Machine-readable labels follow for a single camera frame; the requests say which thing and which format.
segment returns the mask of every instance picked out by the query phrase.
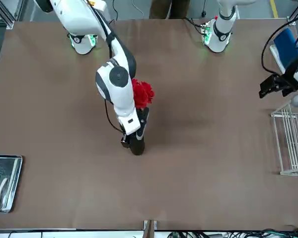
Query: white robotic arm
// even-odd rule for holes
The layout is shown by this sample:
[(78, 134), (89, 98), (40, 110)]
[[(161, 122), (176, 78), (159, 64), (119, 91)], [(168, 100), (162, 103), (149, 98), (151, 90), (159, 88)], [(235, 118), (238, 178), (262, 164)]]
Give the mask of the white robotic arm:
[(96, 85), (101, 96), (114, 106), (124, 133), (122, 143), (123, 141), (125, 143), (126, 137), (133, 135), (133, 139), (138, 140), (137, 143), (134, 143), (138, 148), (131, 148), (132, 145), (129, 143), (131, 138), (128, 138), (128, 147), (130, 146), (134, 154), (142, 154), (148, 109), (145, 115), (138, 115), (135, 107), (131, 79), (136, 74), (136, 60), (105, 19), (106, 16), (109, 18), (106, 2), (103, 0), (93, 1), (95, 2), (94, 6), (87, 0), (36, 0), (43, 11), (51, 11), (52, 7), (74, 40), (74, 48), (78, 53), (88, 53), (91, 50), (93, 45), (88, 39), (90, 35), (100, 36), (108, 44), (110, 60), (97, 70)]
[(224, 51), (229, 43), (232, 27), (237, 17), (237, 5), (249, 5), (257, 0), (218, 0), (220, 5), (219, 16), (204, 25), (204, 44), (211, 51), (219, 53)]

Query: red flower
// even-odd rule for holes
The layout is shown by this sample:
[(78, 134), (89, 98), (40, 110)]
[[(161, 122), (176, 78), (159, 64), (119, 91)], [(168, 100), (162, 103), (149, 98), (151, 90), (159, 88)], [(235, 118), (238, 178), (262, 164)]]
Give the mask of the red flower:
[(150, 84), (139, 82), (137, 79), (133, 78), (132, 85), (136, 109), (145, 108), (148, 103), (152, 103), (154, 92)]

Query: brown table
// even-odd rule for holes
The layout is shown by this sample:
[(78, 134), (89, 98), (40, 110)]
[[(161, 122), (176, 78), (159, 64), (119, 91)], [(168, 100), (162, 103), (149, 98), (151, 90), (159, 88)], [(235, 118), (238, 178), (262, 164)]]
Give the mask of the brown table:
[[(15, 23), (0, 55), (0, 154), (25, 160), (0, 229), (298, 226), (298, 178), (278, 174), (269, 115), (286, 99), (258, 97), (262, 47), (283, 22), (238, 20), (222, 54), (182, 20), (116, 23), (156, 93), (140, 157), (120, 145), (95, 86), (104, 43), (80, 56), (61, 24)], [(269, 54), (266, 64), (276, 69)]]

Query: silver tray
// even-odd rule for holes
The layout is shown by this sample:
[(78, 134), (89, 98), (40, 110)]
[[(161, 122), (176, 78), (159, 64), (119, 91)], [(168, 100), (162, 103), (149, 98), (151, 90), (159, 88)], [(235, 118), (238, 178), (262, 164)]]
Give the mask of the silver tray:
[(8, 213), (12, 209), (22, 161), (20, 155), (0, 155), (0, 185), (7, 178), (0, 194), (0, 213)]

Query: metal wire basket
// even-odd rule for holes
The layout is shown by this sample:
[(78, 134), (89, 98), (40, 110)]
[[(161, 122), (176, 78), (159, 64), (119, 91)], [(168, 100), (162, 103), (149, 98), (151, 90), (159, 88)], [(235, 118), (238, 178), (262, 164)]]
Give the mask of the metal wire basket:
[(271, 116), (281, 165), (280, 174), (298, 176), (298, 108), (288, 102)]

